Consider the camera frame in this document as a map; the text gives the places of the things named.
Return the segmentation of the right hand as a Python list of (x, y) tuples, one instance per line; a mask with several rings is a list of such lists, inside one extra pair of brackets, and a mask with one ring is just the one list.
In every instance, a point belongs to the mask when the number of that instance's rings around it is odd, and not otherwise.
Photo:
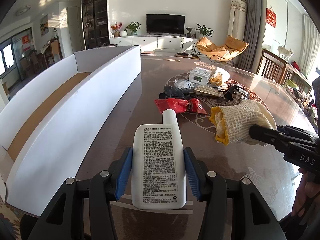
[(308, 172), (300, 167), (299, 173), (302, 174), (302, 178), (299, 187), (297, 188), (295, 201), (292, 206), (292, 217), (295, 215), (301, 217), (304, 213), (302, 206), (304, 205), (306, 199), (313, 198), (317, 193), (319, 193), (319, 184), (316, 184), (313, 181), (308, 181)]

